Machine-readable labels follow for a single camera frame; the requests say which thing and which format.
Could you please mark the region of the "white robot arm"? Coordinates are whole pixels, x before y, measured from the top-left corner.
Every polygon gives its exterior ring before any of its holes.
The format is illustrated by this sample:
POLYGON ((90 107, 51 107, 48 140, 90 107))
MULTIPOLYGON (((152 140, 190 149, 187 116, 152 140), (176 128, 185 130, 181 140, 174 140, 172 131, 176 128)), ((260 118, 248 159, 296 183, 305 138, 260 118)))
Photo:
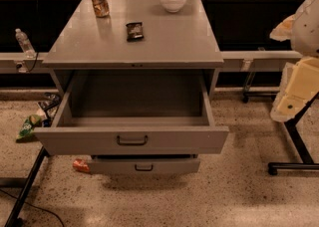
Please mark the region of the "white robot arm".
POLYGON ((285 65, 270 112, 273 120, 285 122, 295 118, 319 92, 319 0, 305 0, 272 30, 270 38, 289 40, 291 49, 302 55, 295 65, 285 65))

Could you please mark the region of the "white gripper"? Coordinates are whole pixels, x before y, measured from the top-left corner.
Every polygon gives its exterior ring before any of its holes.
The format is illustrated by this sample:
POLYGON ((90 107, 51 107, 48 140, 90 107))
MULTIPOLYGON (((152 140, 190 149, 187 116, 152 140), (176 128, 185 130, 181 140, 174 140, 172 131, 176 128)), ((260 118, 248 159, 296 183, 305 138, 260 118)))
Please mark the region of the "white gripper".
MULTIPOLYGON (((270 33, 270 38, 283 42, 292 35, 294 16, 285 18, 270 33)), ((283 69, 279 92, 272 104, 270 116, 278 122, 294 118, 319 92, 319 59, 304 57, 295 65, 287 63, 283 69)))

